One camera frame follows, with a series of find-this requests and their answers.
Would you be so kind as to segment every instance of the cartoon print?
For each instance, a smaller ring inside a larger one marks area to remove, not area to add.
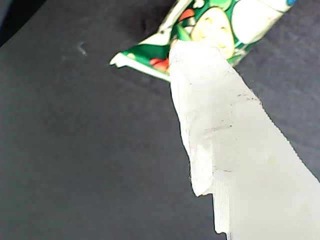
[[[225,59],[231,58],[235,50],[229,20],[219,7],[208,9],[199,18],[191,33],[191,39],[208,47],[219,48]]]
[[[227,10],[232,3],[232,0],[209,0],[210,7],[219,7],[223,11]]]
[[[244,44],[254,43],[260,40],[282,15],[282,12],[260,1],[240,0],[232,11],[232,29]]]
[[[235,66],[296,1],[177,0],[158,32],[118,53],[110,64],[169,81],[169,51],[182,40],[217,47]]]
[[[205,5],[205,0],[194,0],[194,4],[192,5],[192,7],[194,9],[199,9],[202,8]]]

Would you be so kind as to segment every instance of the black fabric background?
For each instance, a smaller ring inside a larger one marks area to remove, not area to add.
[[[192,192],[169,84],[108,65],[172,4],[48,0],[0,48],[1,239],[225,239]],[[319,23],[320,2],[298,1],[237,67],[317,178]]]

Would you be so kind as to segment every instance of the green snack wrapper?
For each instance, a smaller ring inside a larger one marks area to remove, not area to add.
[[[177,0],[155,34],[117,53],[110,64],[170,81],[169,51],[182,40],[217,47],[234,67],[295,2]]]

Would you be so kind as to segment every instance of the colorful package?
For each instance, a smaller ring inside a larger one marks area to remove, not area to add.
[[[296,0],[177,0],[157,33],[113,57],[128,66],[169,81],[169,51],[177,41],[217,47],[234,67]]]

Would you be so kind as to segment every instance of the crumpled wrapper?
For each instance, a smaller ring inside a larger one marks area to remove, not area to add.
[[[156,33],[117,53],[110,64],[170,81],[169,51],[181,40],[218,48],[234,67],[295,2],[177,0]]]
[[[221,52],[178,41],[169,68],[192,188],[213,195],[216,232],[228,240],[319,240],[318,179]]]

